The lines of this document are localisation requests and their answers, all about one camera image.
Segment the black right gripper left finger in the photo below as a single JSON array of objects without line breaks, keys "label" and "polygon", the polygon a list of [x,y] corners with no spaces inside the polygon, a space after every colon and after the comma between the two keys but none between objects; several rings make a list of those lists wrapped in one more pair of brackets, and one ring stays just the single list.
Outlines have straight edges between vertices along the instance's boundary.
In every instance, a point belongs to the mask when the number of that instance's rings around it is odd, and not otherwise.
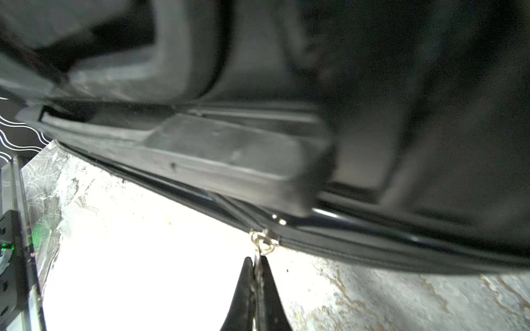
[{"label": "black right gripper left finger", "polygon": [[243,261],[229,311],[221,331],[250,331],[255,317],[254,265],[250,257]]}]

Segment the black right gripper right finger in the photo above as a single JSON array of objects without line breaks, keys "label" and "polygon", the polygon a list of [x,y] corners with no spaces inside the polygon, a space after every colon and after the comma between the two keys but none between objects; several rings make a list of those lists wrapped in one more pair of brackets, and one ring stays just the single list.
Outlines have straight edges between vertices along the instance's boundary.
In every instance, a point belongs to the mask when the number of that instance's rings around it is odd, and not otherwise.
[{"label": "black right gripper right finger", "polygon": [[264,255],[256,262],[256,330],[292,330]]}]

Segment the black ribbed hard-shell suitcase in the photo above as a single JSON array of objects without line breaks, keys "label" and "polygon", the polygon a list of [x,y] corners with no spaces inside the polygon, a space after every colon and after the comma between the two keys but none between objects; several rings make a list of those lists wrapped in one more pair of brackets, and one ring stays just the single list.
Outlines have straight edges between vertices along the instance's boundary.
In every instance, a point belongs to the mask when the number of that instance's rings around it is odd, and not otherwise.
[{"label": "black ribbed hard-shell suitcase", "polygon": [[70,153],[286,248],[529,270],[528,1],[3,1],[1,89]]}]

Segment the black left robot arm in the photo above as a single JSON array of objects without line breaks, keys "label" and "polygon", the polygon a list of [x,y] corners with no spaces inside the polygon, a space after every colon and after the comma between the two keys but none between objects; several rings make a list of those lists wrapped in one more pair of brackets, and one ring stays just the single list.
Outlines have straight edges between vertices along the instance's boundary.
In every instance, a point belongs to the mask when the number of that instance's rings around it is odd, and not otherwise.
[{"label": "black left robot arm", "polygon": [[26,307],[28,276],[19,213],[1,216],[1,327],[5,328]]}]

